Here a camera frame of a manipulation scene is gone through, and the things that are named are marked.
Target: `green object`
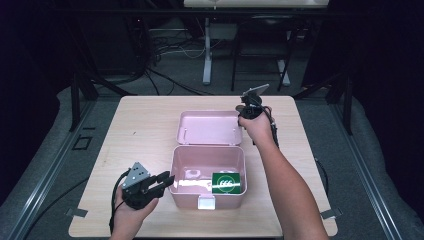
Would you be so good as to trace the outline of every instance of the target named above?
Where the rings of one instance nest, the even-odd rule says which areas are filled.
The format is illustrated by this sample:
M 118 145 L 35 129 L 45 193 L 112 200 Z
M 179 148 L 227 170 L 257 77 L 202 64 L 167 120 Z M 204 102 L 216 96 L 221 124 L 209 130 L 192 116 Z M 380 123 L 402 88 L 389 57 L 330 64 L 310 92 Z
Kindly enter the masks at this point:
M 240 173 L 212 173 L 212 193 L 240 194 Z

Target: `open plastic box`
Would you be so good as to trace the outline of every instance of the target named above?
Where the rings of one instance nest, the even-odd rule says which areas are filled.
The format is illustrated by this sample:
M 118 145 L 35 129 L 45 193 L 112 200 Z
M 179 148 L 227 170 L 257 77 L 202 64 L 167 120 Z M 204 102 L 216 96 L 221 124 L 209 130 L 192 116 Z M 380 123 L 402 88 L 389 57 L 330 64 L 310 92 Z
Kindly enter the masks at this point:
M 229 209 L 241 205 L 247 190 L 242 130 L 237 111 L 186 111 L 181 114 L 169 187 L 180 208 Z M 212 173 L 239 173 L 240 194 L 212 194 Z

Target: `cable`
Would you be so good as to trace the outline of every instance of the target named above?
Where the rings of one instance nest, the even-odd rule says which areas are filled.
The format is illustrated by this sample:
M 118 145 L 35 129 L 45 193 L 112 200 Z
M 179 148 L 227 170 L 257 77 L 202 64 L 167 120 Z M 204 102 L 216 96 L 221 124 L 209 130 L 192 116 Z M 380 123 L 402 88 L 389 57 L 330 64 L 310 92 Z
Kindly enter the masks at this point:
M 121 180 L 128 176 L 128 173 L 131 171 L 131 168 L 128 168 L 127 171 L 125 171 L 123 174 L 121 174 L 121 176 L 119 176 L 118 180 L 115 183 L 115 186 L 113 187 L 113 192 L 112 192 L 112 200 L 111 200 L 111 208 L 112 208 L 112 214 L 109 220 L 109 228 L 110 228 L 110 233 L 113 232 L 113 227 L 114 227 L 114 220 L 115 220 L 115 212 L 118 209 L 119 206 L 121 206 L 121 204 L 125 201 L 123 201 L 122 203 L 120 203 L 116 208 L 115 208 L 115 194 L 116 194 L 116 190 L 118 189 L 119 183 L 121 182 Z
M 205 33 L 204 33 L 203 29 L 202 29 L 202 26 L 201 26 L 199 20 L 197 18 L 196 18 L 196 20 L 197 20 L 197 24 L 199 25 L 200 30 L 202 31 L 203 36 L 205 36 Z M 184 32 L 186 34 L 186 31 L 180 31 L 174 37 L 157 37 L 157 38 L 154 38 L 153 41 L 155 42 L 158 39 L 164 39 L 163 45 L 165 45 L 168 42 L 168 39 L 169 38 L 176 38 L 181 32 Z M 182 42 L 179 42 L 179 43 L 177 42 L 177 43 L 174 43 L 172 45 L 164 46 L 164 48 L 172 48 L 172 47 L 180 48 L 183 45 L 185 45 L 186 43 L 190 43 L 190 45 L 191 45 L 191 44 L 193 44 L 194 42 L 197 42 L 197 41 L 200 42 L 200 40 L 198 40 L 197 38 L 190 37 L 190 38 L 186 38 Z
M 174 89 L 175 89 L 175 83 L 172 83 L 172 88 L 166 95 L 167 96 L 171 95 L 171 93 L 174 91 Z
M 156 75 L 158 75 L 158 76 L 160 76 L 160 77 L 165 78 L 166 80 L 168 80 L 168 81 L 170 81 L 170 82 L 174 83 L 175 85 L 177 85 L 177 86 L 179 86 L 179 87 L 181 87 L 181 88 L 183 88 L 183 89 L 185 89 L 185 90 L 187 90 L 188 92 L 191 92 L 191 93 L 193 93 L 193 94 L 196 94 L 196 95 L 214 95 L 214 94 L 212 94 L 212 93 L 204 92 L 204 91 L 197 90 L 197 89 L 194 89 L 194 88 L 192 88 L 192 87 L 186 86 L 186 85 L 184 85 L 184 84 L 182 84 L 182 83 L 179 83 L 179 82 L 177 82 L 177 81 L 173 80 L 172 78 L 170 78 L 170 77 L 168 77 L 168 76 L 166 76 L 166 75 L 164 75 L 164 74 L 162 74 L 162 73 L 156 72 L 155 70 L 153 70 L 153 69 L 151 69 L 151 68 L 147 68 L 147 69 L 148 69 L 149 71 L 151 71 L 152 73 L 154 73 L 154 74 L 156 74 Z
M 108 80 L 108 82 L 110 82 L 114 85 L 121 85 L 121 84 L 125 84 L 125 83 L 130 83 L 130 82 L 134 82 L 135 80 L 142 77 L 143 74 L 144 74 L 144 72 L 137 72 L 137 73 L 134 73 L 133 75 L 129 76 L 129 78 L 127 78 L 127 79 Z
M 203 31 L 202 24 L 200 24 L 199 18 L 196 18 L 197 25 L 199 25 L 200 31 L 202 31 L 203 37 L 205 37 L 205 32 Z
M 328 197 L 328 192 L 329 192 L 329 187 L 328 187 L 328 175 L 327 175 L 327 172 L 325 171 L 325 168 L 324 168 L 324 166 L 321 164 L 321 162 L 318 160 L 318 158 L 315 158 L 315 162 L 318 164 L 318 166 L 321 168 L 321 170 L 322 170 L 322 173 L 323 173 L 323 175 L 324 175 L 324 179 L 325 179 L 325 187 L 324 187 L 324 190 L 325 190 L 325 194 L 327 195 L 327 197 Z
M 146 71 L 146 76 L 150 79 L 150 82 L 152 82 L 152 84 L 153 84 L 153 87 L 155 88 L 155 90 L 156 90 L 156 94 L 158 95 L 158 96 L 160 96 L 160 94 L 159 94 L 159 90 L 158 90 L 158 87 L 156 86 L 156 84 L 155 84 L 155 82 L 153 81 L 153 79 L 150 77 L 150 74 Z
M 277 137 L 277 125 L 275 124 L 274 119 L 272 119 L 272 115 L 271 115 L 271 108 L 268 106 L 262 106 L 262 103 L 258 102 L 256 99 L 252 98 L 251 96 L 249 97 L 249 101 L 253 100 L 255 102 L 255 104 L 257 106 L 259 106 L 262 109 L 262 112 L 264 112 L 269 120 L 269 123 L 271 124 L 271 133 L 272 133 L 272 138 L 274 139 L 275 144 L 277 145 L 277 147 L 279 148 L 280 145 L 278 143 L 278 137 Z
M 25 236 L 23 239 L 27 239 L 28 235 L 31 233 L 32 229 L 35 227 L 35 225 L 37 224 L 37 222 L 41 219 L 41 217 L 53 206 L 55 205 L 60 199 L 62 199 L 66 194 L 70 193 L 72 190 L 74 190 L 75 188 L 77 188 L 79 185 L 83 184 L 84 182 L 86 182 L 88 180 L 88 177 L 81 180 L 80 182 L 78 182 L 77 184 L 75 184 L 74 186 L 72 186 L 70 189 L 68 189 L 67 191 L 65 191 L 64 193 L 62 193 L 58 198 L 56 198 L 52 203 L 50 203 L 38 216 L 37 218 L 32 222 L 31 226 L 29 227 L 28 231 L 25 233 Z
M 189 39 L 186 39 L 184 41 L 173 43 L 172 45 L 169 45 L 169 44 L 167 44 L 167 42 L 168 42 L 167 39 L 168 38 L 159 37 L 159 38 L 156 38 L 155 40 L 157 41 L 159 39 L 164 39 L 164 40 L 162 41 L 162 43 L 156 43 L 156 45 L 158 45 L 158 46 L 156 46 L 156 49 L 155 49 L 154 53 L 155 53 L 155 56 L 156 56 L 156 60 L 157 61 L 160 61 L 161 55 L 166 54 L 169 49 L 180 49 L 180 48 L 181 49 L 184 49 L 184 47 L 188 47 L 190 45 L 193 45 L 195 42 L 198 42 L 197 39 L 189 38 Z
M 171 51 L 171 52 L 164 52 L 164 53 L 161 53 L 160 55 L 162 56 L 162 55 L 166 55 L 166 54 L 172 54 L 172 53 L 184 53 L 187 57 L 189 57 L 189 58 L 198 58 L 198 57 L 200 57 L 200 56 L 202 56 L 203 55 L 203 53 L 205 52 L 205 49 L 203 48 L 202 50 L 196 50 L 196 49 L 191 49 L 191 50 L 185 50 L 184 48 L 182 48 L 182 47 L 180 47 L 180 49 L 182 50 L 182 51 Z M 190 56 L 189 54 L 187 54 L 187 52 L 201 52 L 200 54 L 198 54 L 198 55 L 196 55 L 196 56 Z

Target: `white desk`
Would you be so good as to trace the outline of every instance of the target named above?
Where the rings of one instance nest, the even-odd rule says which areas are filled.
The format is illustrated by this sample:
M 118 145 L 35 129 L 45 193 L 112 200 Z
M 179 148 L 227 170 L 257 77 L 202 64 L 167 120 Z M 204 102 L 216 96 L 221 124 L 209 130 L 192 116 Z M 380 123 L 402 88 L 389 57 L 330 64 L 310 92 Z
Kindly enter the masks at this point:
M 311 188 L 321 212 L 330 205 L 294 100 L 285 96 L 263 96 L 272 106 L 278 126 L 280 148 Z M 107 237 L 112 189 L 134 162 L 152 174 L 170 170 L 180 114 L 187 110 L 232 110 L 238 96 L 132 96 L 122 98 L 94 165 L 78 208 L 85 218 L 74 216 L 72 237 Z M 240 145 L 245 152 L 248 190 L 238 209 L 185 210 L 176 207 L 169 191 L 143 223 L 138 237 L 279 237 L 262 161 L 246 132 Z M 323 220 L 328 235 L 337 233 L 334 219 Z
M 188 8 L 309 8 L 324 9 L 329 0 L 184 0 L 184 6 Z M 203 69 L 203 84 L 211 83 L 212 53 L 210 50 L 210 24 L 205 21 L 205 67 Z

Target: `gray carpet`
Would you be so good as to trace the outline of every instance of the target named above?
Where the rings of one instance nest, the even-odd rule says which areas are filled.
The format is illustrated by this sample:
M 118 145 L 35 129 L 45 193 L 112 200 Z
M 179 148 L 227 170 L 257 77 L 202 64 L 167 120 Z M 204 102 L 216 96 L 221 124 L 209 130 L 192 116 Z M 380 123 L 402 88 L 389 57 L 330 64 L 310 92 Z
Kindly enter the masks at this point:
M 266 80 L 265 82 L 270 83 L 271 87 L 264 95 L 292 96 L 301 91 L 300 84 L 309 50 L 310 46 L 301 45 L 295 52 L 288 72 L 292 85 L 277 92 L 278 82 Z M 265 83 L 240 81 L 236 83 L 236 91 L 231 92 L 229 45 L 221 42 L 214 50 L 212 84 L 204 86 L 202 84 L 203 57 L 204 55 L 199 58 L 189 58 L 184 53 L 167 54 L 162 56 L 161 61 L 154 69 L 194 89 L 215 95 L 235 95 L 234 105 L 239 104 L 238 95 L 241 92 L 249 87 Z M 177 86 L 173 89 L 171 82 L 153 73 L 151 77 L 161 95 L 168 93 L 170 95 L 191 94 Z M 152 82 L 146 76 L 119 86 L 139 95 L 156 95 Z M 48 194 L 45 198 L 43 196 L 40 199 L 42 204 L 38 209 L 38 214 L 62 193 L 89 176 L 119 102 L 119 97 L 115 93 L 102 86 L 97 86 L 97 88 L 101 97 L 96 102 L 90 103 L 82 99 L 87 115 L 78 131 L 73 135 L 68 132 L 71 126 L 70 90 L 66 89 L 58 95 L 61 100 L 61 110 L 55 125 L 20 182 L 0 208 L 0 224 L 2 226 L 0 239 L 7 239 L 11 236 L 11 232 L 20 229 L 21 226 L 16 226 L 16 224 L 22 217 L 21 213 L 25 209 L 25 204 L 31 199 L 31 194 L 37 188 L 37 184 L 54 161 L 57 161 L 58 156 L 64 159 L 63 165 L 57 167 L 58 174 L 54 183 L 46 189 Z M 296 104 L 312 151 L 327 172 L 330 204 L 333 208 L 340 208 L 343 211 L 343 215 L 336 220 L 339 228 L 338 234 L 332 239 L 386 239 L 387 235 L 358 176 L 354 155 L 345 139 L 344 130 L 338 127 L 340 120 L 334 114 L 334 107 L 327 105 L 323 100 L 325 92 L 326 90 L 321 90 L 308 99 L 297 101 Z M 354 101 L 352 114 L 354 139 L 400 235 L 403 239 L 424 239 L 422 222 L 416 217 L 414 211 L 399 198 L 390 178 L 385 173 L 384 158 L 381 155 L 378 140 L 357 101 Z M 79 136 L 91 139 L 86 150 L 72 150 L 76 138 Z M 67 141 L 70 145 L 69 149 L 65 149 L 67 151 L 64 151 L 65 153 L 62 155 L 58 154 L 63 150 L 61 148 Z M 84 187 L 85 183 L 79 185 L 46 211 L 29 233 L 28 239 L 71 239 L 68 235 L 68 228 L 72 219 L 65 213 L 68 209 L 77 207 Z

